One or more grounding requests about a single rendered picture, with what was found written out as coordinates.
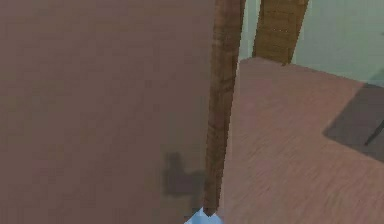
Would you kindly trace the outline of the reddish brown wooden door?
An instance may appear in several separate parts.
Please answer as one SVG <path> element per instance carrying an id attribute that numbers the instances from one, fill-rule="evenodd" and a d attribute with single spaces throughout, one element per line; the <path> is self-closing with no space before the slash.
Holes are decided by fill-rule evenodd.
<path id="1" fill-rule="evenodd" d="M 246 0 L 215 0 L 203 211 L 219 207 Z"/>

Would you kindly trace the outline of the pale blue pointed object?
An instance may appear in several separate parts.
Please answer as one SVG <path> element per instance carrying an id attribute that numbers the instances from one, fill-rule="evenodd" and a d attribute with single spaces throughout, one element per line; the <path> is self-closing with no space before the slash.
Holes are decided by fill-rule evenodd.
<path id="1" fill-rule="evenodd" d="M 211 216 L 206 215 L 204 208 L 201 207 L 184 224 L 224 224 L 224 222 L 216 213 Z"/>

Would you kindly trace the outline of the tan wooden door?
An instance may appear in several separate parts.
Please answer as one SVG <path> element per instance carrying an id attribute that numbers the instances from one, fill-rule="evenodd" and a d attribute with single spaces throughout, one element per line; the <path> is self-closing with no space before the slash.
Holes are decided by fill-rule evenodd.
<path id="1" fill-rule="evenodd" d="M 253 57 L 290 64 L 309 0 L 260 0 Z"/>

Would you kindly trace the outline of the thin black furniture leg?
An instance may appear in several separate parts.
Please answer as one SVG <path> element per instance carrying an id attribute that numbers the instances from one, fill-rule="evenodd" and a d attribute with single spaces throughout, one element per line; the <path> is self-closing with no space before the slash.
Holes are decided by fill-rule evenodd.
<path id="1" fill-rule="evenodd" d="M 383 129 L 384 129 L 384 120 L 377 126 L 374 132 L 368 137 L 364 145 L 368 146 L 381 133 Z"/>

